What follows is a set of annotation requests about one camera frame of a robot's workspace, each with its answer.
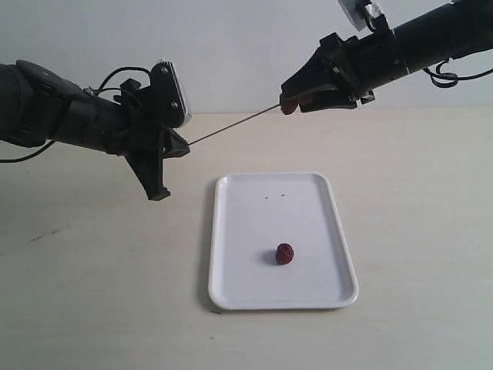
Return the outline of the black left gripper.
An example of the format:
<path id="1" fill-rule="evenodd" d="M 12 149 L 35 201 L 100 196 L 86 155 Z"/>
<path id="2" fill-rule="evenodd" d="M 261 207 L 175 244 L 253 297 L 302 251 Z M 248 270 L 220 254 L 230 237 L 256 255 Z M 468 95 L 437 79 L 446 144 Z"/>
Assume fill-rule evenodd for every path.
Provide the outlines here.
<path id="1" fill-rule="evenodd" d="M 99 96 L 107 89 L 81 88 L 69 83 L 69 144 L 124 156 L 148 200 L 171 195 L 163 185 L 163 157 L 183 157 L 189 143 L 159 120 L 150 81 L 141 87 L 127 79 L 113 101 Z"/>

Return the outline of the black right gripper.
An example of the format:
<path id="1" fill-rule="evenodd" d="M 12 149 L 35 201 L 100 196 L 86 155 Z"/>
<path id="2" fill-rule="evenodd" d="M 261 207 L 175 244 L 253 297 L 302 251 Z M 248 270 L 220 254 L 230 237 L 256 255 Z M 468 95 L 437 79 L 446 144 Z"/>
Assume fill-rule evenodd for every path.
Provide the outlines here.
<path id="1" fill-rule="evenodd" d="M 280 88 L 288 98 L 302 96 L 302 113 L 356 109 L 358 103 L 374 101 L 376 88 L 407 75 L 394 30 L 380 17 L 377 30 L 362 39 L 343 40 L 336 33 L 321 39 L 315 53 Z"/>

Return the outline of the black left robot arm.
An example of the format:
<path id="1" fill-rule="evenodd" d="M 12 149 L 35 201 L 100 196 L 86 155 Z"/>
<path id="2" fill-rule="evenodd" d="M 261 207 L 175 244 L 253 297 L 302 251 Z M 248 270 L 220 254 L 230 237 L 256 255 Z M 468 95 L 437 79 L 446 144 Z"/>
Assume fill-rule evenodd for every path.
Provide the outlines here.
<path id="1" fill-rule="evenodd" d="M 65 143 L 122 156 L 151 201 L 169 197 L 163 184 L 163 161 L 189 153 L 176 129 L 189 113 L 174 65 L 163 59 L 151 69 L 146 87 L 127 79 L 109 91 L 81 88 L 33 62 L 19 60 L 1 66 L 1 139 L 36 148 Z"/>

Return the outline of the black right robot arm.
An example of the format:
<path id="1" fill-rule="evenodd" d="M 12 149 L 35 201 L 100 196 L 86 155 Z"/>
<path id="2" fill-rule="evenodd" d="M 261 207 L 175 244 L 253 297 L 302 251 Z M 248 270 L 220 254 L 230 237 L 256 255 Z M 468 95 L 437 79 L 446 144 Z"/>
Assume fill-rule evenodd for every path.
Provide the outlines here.
<path id="1" fill-rule="evenodd" d="M 451 1 L 396 28 L 371 1 L 342 2 L 356 29 L 370 34 L 342 39 L 332 33 L 319 41 L 308 61 L 281 86 L 280 109 L 311 113 L 355 109 L 374 101 L 374 90 L 418 71 L 441 88 L 462 77 L 443 73 L 449 59 L 492 48 L 492 3 Z"/>

